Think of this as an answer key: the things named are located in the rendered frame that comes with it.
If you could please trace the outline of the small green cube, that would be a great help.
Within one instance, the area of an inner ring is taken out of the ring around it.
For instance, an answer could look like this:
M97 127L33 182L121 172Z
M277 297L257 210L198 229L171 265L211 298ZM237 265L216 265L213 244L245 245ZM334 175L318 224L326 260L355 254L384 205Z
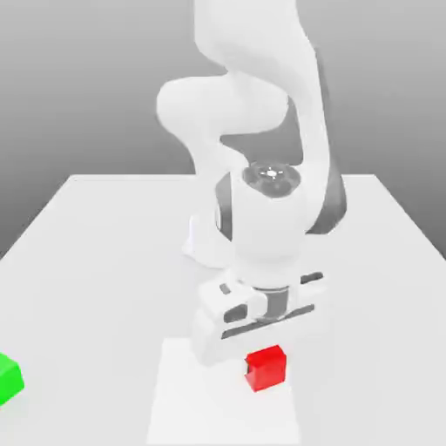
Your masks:
M19 364L0 353L0 407L23 389L24 379Z

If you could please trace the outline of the small red cube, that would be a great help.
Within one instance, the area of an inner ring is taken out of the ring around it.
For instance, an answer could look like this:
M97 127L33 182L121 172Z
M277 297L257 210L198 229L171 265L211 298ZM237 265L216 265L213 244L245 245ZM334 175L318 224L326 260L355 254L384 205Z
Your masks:
M245 378L253 392L269 389L286 380L287 355L279 345L248 354Z

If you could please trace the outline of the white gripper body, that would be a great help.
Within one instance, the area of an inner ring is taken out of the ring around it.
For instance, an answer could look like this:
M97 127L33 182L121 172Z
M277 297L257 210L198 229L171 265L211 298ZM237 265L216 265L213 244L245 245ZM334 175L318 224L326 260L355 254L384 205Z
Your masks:
M252 321L235 327L213 321L203 309L199 309L193 318L192 350L199 363L206 366L243 358L275 345L286 350L302 337L323 332L327 319L325 305L309 304L295 309L279 321Z

